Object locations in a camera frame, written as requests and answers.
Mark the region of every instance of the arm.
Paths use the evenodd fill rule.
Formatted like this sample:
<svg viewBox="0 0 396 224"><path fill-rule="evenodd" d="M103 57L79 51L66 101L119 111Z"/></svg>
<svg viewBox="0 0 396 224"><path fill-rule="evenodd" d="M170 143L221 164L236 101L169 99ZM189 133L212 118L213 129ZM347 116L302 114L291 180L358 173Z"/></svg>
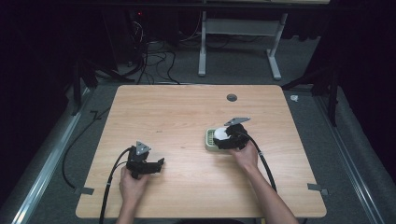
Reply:
<svg viewBox="0 0 396 224"><path fill-rule="evenodd" d="M146 188L149 175L142 175L140 179L133 179L131 171L125 166L121 169L120 192L122 206L117 224L134 223L134 214Z"/></svg>
<svg viewBox="0 0 396 224"><path fill-rule="evenodd" d="M262 176L257 167L258 153L253 143L249 141L242 150L230 149L230 153L235 157L256 192L267 223L298 223L288 206Z"/></svg>

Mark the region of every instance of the wooden table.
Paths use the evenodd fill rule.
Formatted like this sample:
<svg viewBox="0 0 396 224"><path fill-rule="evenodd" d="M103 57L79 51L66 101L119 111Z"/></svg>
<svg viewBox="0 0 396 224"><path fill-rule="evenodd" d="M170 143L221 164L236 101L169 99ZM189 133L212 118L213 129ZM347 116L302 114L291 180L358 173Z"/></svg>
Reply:
<svg viewBox="0 0 396 224"><path fill-rule="evenodd" d="M227 100L228 94L237 100ZM152 147L148 161L165 158L152 175L137 217L262 217L253 189L227 152L205 149L205 132L234 117L256 140L281 198L297 217L323 217L326 208L290 110L278 86L121 86L108 115L81 195L79 217L99 217L106 181L120 153L136 141ZM259 166L268 179L261 162ZM120 168L115 172L106 217L121 206Z"/></svg>

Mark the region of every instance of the gray carpet floor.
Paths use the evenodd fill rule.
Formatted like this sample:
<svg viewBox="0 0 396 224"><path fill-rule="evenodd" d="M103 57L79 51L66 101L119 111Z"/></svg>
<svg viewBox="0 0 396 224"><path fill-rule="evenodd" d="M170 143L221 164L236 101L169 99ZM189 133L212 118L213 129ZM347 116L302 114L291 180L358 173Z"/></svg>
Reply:
<svg viewBox="0 0 396 224"><path fill-rule="evenodd" d="M188 46L180 45L178 48L163 48L162 44L158 43L151 46L150 49L159 49L160 51L170 49L176 54L170 75L180 83L283 85L304 73L318 43L317 40L305 42L300 42L297 39L282 40L276 53L276 59L283 78L280 81L274 81L271 77L269 63L263 54L263 51L271 46L271 39L259 38L249 41L246 37L237 38L238 40L231 41L220 49L216 47L223 44L221 40L209 41L208 45L213 48L207 51L206 77L197 75L199 47L194 42L190 42ZM141 84L172 83L166 77L166 71L172 64L172 54L158 53L157 56L154 55L151 54L148 58L149 66L146 70L147 73L142 76ZM164 62L157 65L156 62L165 56ZM121 71L127 69L122 64L120 65ZM93 120L92 111L100 113L111 106L119 85L121 83L114 80L100 80L100 85L92 90L91 99L81 111L81 118L71 139L79 136ZM329 195L322 196L327 208L327 215L323 218L309 219L307 223L371 223L346 172L331 129L327 126L326 117L318 109L318 98L311 96L309 88L310 86L300 86L298 89L284 91L314 175L318 183L329 191ZM290 99L292 94L299 95L298 102ZM371 149L361 126L349 109L342 90L339 91L338 101L337 130L361 172L384 223L393 223L396 220L395 185ZM27 169L29 173L22 177L20 184L8 198L6 205L1 210L0 223L10 223L15 217L42 165L51 153L54 139L64 131L64 121L70 116L70 111L71 106L64 112L64 116L59 120L29 165ZM97 120L70 150L66 161L66 171L72 182L78 186L82 187L85 182L105 123L106 114L102 119ZM76 217L77 204L78 196L73 194L64 183L61 164L58 164L29 223L98 222L98 219ZM115 223L115 219L106 220L106 223Z"/></svg>

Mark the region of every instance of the person's hand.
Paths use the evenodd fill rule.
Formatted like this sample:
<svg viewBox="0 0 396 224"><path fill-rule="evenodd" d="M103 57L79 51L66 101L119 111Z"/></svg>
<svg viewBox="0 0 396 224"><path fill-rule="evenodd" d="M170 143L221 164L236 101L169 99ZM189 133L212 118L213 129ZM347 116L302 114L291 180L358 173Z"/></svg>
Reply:
<svg viewBox="0 0 396 224"><path fill-rule="evenodd" d="M257 149L251 141L248 141L247 145L241 150L235 148L229 149L229 152L233 155L244 172L248 172L251 169L258 169L257 160L259 157Z"/></svg>
<svg viewBox="0 0 396 224"><path fill-rule="evenodd" d="M122 206L117 219L118 224L134 222L134 213L145 192L148 180L149 175L141 175L139 179L134 179L131 176L131 171L126 166L122 167L120 177Z"/></svg>

